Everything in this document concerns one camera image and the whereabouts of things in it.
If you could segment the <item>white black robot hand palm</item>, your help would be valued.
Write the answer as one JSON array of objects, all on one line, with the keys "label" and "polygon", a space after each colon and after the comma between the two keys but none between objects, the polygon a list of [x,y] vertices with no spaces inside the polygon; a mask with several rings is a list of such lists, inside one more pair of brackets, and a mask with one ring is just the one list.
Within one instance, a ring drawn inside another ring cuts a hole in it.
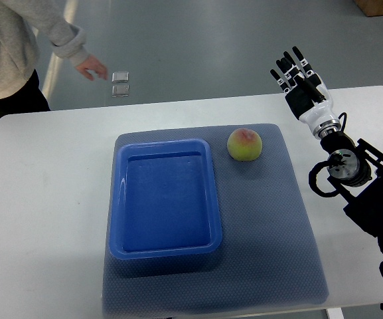
[{"label": "white black robot hand palm", "polygon": [[333,112],[333,99],[325,83],[317,73],[308,79],[325,96],[326,100],[321,103],[313,102],[295,82],[294,86],[289,85],[291,91],[285,94],[285,100],[292,114],[300,122],[307,124],[311,132],[338,132],[339,118]]}]

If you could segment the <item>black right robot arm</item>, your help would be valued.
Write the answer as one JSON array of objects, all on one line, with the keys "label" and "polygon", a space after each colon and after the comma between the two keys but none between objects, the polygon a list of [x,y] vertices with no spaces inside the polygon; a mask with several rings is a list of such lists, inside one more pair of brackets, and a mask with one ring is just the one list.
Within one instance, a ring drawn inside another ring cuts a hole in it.
[{"label": "black right robot arm", "polygon": [[[347,114],[334,114],[325,83],[297,47],[292,51],[284,52],[270,73],[295,118],[308,125],[329,155],[309,172],[309,187],[320,197],[341,195],[345,214],[377,240],[383,254],[383,153],[345,134]],[[383,261],[379,271],[383,278]]]}]

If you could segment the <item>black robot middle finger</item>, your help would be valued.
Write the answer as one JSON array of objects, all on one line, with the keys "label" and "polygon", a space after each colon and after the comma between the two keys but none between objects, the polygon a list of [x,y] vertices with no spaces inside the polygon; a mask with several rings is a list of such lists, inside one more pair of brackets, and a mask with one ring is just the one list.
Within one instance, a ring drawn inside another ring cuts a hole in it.
[{"label": "black robot middle finger", "polygon": [[293,64],[293,68],[290,70],[290,75],[293,78],[296,77],[297,75],[301,76],[300,68],[297,66],[294,59],[291,57],[291,55],[287,51],[283,52],[283,58],[287,58]]}]

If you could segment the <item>person's bare hand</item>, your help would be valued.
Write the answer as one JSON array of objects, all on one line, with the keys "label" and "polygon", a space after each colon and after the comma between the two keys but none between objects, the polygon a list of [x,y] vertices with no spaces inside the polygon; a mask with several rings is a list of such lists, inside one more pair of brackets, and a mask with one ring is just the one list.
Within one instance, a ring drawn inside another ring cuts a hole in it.
[{"label": "person's bare hand", "polygon": [[82,63],[75,66],[75,69],[88,80],[94,80],[94,74],[101,79],[108,79],[107,67],[98,60],[94,55],[90,54]]}]

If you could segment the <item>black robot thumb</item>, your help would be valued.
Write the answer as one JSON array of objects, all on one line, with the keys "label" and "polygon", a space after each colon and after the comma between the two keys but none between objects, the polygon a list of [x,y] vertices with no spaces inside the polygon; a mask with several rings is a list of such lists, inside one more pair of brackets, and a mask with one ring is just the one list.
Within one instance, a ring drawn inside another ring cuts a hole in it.
[{"label": "black robot thumb", "polygon": [[313,102],[321,103],[326,100],[325,96],[317,90],[316,86],[302,74],[298,74],[295,77],[295,82]]}]

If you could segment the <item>grey sweatshirt sleeve forearm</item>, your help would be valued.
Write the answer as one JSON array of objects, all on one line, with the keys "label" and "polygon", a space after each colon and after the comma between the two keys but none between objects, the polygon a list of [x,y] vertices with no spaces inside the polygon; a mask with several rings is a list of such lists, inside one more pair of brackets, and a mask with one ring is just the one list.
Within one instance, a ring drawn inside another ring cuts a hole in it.
[{"label": "grey sweatshirt sleeve forearm", "polygon": [[84,48],[86,34],[80,27],[66,21],[54,1],[23,1],[18,13],[43,32],[52,44],[54,54],[79,66],[88,57]]}]

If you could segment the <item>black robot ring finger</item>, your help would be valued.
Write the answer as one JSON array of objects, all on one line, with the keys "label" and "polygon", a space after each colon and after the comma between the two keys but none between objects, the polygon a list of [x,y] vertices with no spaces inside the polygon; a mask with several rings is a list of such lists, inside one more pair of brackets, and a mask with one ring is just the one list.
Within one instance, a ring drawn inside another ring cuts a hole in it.
[{"label": "black robot ring finger", "polygon": [[284,77],[287,79],[290,86],[295,85],[293,77],[290,75],[290,70],[293,68],[293,64],[287,58],[281,58],[276,60],[276,65],[282,71]]}]

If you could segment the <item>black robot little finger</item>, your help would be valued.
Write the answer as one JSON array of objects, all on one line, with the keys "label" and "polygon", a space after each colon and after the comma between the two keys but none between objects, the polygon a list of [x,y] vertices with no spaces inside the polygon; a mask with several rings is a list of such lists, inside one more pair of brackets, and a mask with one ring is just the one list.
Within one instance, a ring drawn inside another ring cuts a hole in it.
[{"label": "black robot little finger", "polygon": [[284,81],[284,79],[282,79],[282,77],[274,69],[270,70],[270,74],[273,76],[284,94],[288,94],[291,91],[288,83],[286,83],[286,81]]}]

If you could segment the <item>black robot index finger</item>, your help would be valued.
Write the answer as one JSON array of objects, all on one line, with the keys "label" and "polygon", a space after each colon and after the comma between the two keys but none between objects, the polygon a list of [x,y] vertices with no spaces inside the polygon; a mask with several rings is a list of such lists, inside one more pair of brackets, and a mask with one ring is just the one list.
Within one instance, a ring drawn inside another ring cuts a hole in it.
[{"label": "black robot index finger", "polygon": [[303,53],[298,49],[298,47],[297,46],[292,47],[292,51],[295,54],[295,56],[297,57],[305,75],[307,77],[314,75],[314,71],[313,71],[312,66],[309,64],[307,59],[303,56]]}]

